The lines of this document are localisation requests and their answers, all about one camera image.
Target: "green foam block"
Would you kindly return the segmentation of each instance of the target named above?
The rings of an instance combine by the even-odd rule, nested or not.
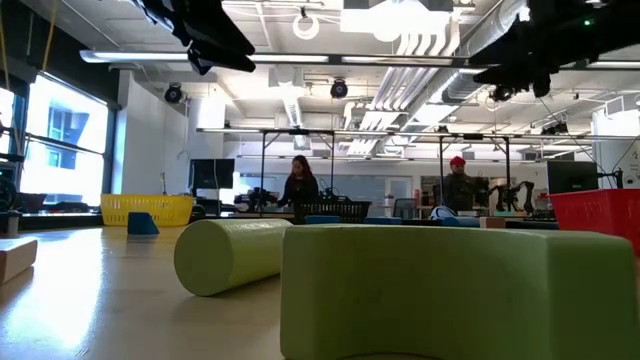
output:
[[[281,219],[202,220],[180,235],[176,275],[189,292],[211,296],[280,273]]]
[[[290,360],[638,360],[635,260],[595,233],[304,226],[285,231]]]

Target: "red basket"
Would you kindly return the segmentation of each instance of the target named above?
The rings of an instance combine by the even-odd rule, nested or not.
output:
[[[629,239],[640,257],[640,190],[581,191],[550,198],[560,230],[595,231]]]

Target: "blue foam piece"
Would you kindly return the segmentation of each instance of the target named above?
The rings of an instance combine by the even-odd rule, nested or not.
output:
[[[127,222],[127,234],[129,235],[158,235],[160,231],[153,222],[149,213],[129,213]]]
[[[320,225],[320,224],[340,224],[340,216],[333,215],[309,215],[304,218],[304,222],[307,225]]]
[[[463,227],[463,228],[479,228],[480,219],[474,217],[448,217],[442,219],[442,226]]]
[[[402,225],[402,218],[370,217],[365,218],[364,223],[369,225]]]

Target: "security camera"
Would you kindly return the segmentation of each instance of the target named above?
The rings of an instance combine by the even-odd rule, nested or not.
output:
[[[508,86],[496,86],[489,97],[495,102],[509,101],[516,94],[516,90]]]
[[[169,104],[180,104],[186,98],[185,93],[182,91],[182,84],[180,83],[171,83],[169,84],[169,88],[164,93],[164,99]]]
[[[342,99],[347,96],[349,88],[344,82],[344,79],[335,79],[333,85],[331,85],[331,97],[334,99]]]

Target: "woman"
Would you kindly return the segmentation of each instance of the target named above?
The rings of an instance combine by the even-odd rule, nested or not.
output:
[[[289,202],[308,202],[318,197],[318,182],[313,177],[307,158],[298,155],[291,162],[291,175],[284,184],[284,195],[278,201],[283,207]]]

